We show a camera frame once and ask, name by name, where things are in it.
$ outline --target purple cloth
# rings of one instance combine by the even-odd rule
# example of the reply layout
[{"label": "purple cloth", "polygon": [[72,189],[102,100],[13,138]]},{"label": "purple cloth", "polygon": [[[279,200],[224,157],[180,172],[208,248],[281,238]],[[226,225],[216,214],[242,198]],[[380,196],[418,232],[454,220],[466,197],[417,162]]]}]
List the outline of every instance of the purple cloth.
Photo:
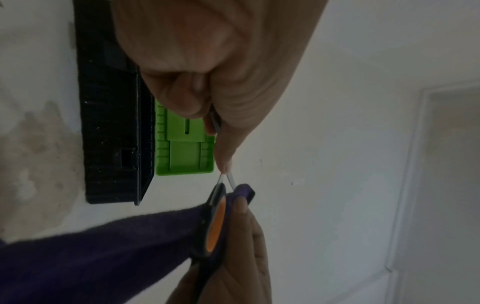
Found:
[{"label": "purple cloth", "polygon": [[[239,185],[233,201],[255,193]],[[125,303],[189,258],[202,205],[135,216],[83,232],[0,246],[0,303]],[[214,271],[226,243],[224,224],[208,260]]]}]

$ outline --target green plastic tray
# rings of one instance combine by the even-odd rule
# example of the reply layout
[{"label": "green plastic tray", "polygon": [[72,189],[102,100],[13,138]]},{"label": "green plastic tray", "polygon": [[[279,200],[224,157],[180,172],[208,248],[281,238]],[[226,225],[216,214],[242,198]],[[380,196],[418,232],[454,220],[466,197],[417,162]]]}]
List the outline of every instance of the green plastic tray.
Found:
[{"label": "green plastic tray", "polygon": [[202,119],[185,119],[155,101],[155,174],[210,173],[214,170],[215,137]]}]

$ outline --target finger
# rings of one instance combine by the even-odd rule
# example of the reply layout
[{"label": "finger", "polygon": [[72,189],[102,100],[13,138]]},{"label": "finger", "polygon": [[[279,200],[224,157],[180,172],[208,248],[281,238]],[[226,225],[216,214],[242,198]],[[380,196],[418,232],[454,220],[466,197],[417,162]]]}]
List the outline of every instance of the finger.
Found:
[{"label": "finger", "polygon": [[249,133],[249,129],[234,128],[225,121],[222,122],[213,151],[216,165],[221,173],[226,174],[230,172],[230,161]]},{"label": "finger", "polygon": [[207,135],[215,136],[217,134],[210,114],[207,114],[203,117],[203,124],[205,125],[205,132]]},{"label": "finger", "polygon": [[263,275],[269,275],[269,258],[267,255],[267,244],[265,236],[259,222],[251,213],[250,215],[251,232],[253,236],[253,252],[258,271]]},{"label": "finger", "polygon": [[167,75],[148,72],[141,75],[150,92],[166,109],[188,119],[203,117],[209,111],[207,75],[180,73],[173,80]]},{"label": "finger", "polygon": [[178,282],[175,290],[168,297],[166,304],[191,304],[198,274],[198,265],[190,267],[180,282]]},{"label": "finger", "polygon": [[257,267],[248,204],[244,197],[233,203],[229,221],[223,264],[239,284],[248,284]]}]

